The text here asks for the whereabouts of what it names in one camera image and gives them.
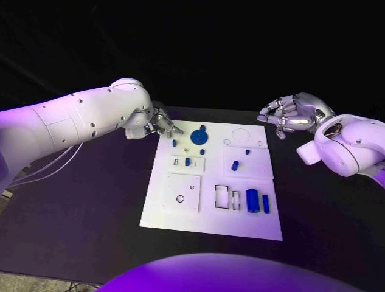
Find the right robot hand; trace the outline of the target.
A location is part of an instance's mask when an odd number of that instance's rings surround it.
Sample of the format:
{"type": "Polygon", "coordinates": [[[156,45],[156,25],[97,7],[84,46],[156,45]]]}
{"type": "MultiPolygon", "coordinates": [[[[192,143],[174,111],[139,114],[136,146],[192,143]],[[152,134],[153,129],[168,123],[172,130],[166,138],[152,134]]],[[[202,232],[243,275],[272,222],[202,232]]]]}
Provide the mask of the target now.
{"type": "Polygon", "coordinates": [[[319,127],[336,116],[326,102],[302,92],[277,98],[260,110],[257,120],[276,125],[276,135],[286,139],[286,133],[308,131],[315,134],[319,127]]]}

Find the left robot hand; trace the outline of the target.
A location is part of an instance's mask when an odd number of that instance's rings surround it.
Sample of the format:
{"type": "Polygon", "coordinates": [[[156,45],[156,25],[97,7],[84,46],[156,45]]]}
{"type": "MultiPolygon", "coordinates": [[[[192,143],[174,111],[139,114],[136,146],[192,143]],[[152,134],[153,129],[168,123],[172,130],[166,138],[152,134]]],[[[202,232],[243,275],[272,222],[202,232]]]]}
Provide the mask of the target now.
{"type": "Polygon", "coordinates": [[[169,111],[162,102],[152,102],[152,109],[149,112],[152,114],[152,119],[145,126],[146,134],[158,133],[168,138],[171,138],[174,134],[184,135],[184,130],[175,126],[169,117],[169,111]]]}

